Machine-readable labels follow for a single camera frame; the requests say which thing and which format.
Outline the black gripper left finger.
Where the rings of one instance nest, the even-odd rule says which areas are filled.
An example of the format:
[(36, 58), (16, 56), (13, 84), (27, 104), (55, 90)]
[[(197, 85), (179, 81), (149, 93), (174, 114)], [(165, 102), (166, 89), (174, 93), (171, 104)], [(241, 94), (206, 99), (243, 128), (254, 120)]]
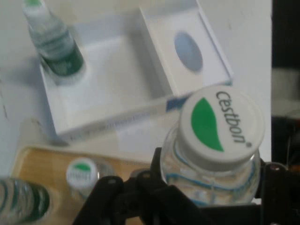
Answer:
[(200, 210), (175, 186), (162, 181), (161, 148), (150, 169), (123, 181), (118, 176), (98, 180), (77, 215), (79, 225), (123, 225), (139, 217), (145, 225), (202, 225)]

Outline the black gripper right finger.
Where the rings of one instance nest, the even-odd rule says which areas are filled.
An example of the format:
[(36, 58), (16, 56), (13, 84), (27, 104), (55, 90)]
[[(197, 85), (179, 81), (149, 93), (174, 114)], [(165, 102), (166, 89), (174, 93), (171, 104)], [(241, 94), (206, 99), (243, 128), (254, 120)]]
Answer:
[(300, 223), (300, 174), (277, 162), (260, 160), (256, 199), (261, 199), (261, 225)]

